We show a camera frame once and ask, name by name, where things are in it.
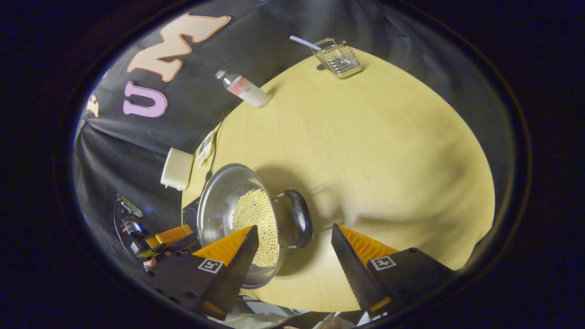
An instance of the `metal bowl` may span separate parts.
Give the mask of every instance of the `metal bowl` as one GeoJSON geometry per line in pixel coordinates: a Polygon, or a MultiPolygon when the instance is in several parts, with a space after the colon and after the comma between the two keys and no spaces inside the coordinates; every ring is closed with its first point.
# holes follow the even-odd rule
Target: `metal bowl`
{"type": "Polygon", "coordinates": [[[283,258],[283,248],[303,248],[312,238],[311,218],[303,197],[294,190],[286,190],[274,198],[271,198],[264,184],[254,171],[242,164],[228,164],[210,178],[201,194],[199,210],[197,214],[197,234],[201,246],[207,246],[232,233],[232,216],[236,204],[241,196],[250,190],[262,189],[270,198],[270,205],[276,220],[278,234],[277,264],[271,267],[259,267],[250,265],[250,269],[244,279],[244,289],[255,289],[266,285],[277,273],[283,258]],[[299,232],[299,241],[296,245],[290,245],[290,237],[281,232],[290,232],[287,228],[293,226],[292,221],[283,215],[277,198],[287,196],[293,203],[293,217],[299,232]]]}

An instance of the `blue striped straw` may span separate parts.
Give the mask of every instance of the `blue striped straw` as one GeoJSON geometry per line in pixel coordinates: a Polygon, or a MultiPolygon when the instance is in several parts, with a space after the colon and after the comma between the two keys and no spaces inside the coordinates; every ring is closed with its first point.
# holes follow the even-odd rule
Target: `blue striped straw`
{"type": "Polygon", "coordinates": [[[296,41],[300,44],[304,44],[305,46],[311,48],[312,50],[314,50],[316,52],[321,51],[321,47],[317,46],[316,44],[310,43],[309,41],[303,40],[303,39],[299,38],[298,36],[291,35],[291,40],[296,41]]]}

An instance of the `wire basket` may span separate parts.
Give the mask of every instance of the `wire basket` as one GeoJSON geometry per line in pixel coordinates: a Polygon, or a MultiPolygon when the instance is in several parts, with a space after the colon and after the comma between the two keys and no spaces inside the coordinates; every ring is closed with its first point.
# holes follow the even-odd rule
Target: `wire basket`
{"type": "Polygon", "coordinates": [[[337,78],[346,78],[362,70],[356,55],[345,41],[338,44],[335,39],[329,37],[315,42],[315,45],[322,50],[318,52],[313,50],[313,54],[337,78]]]}

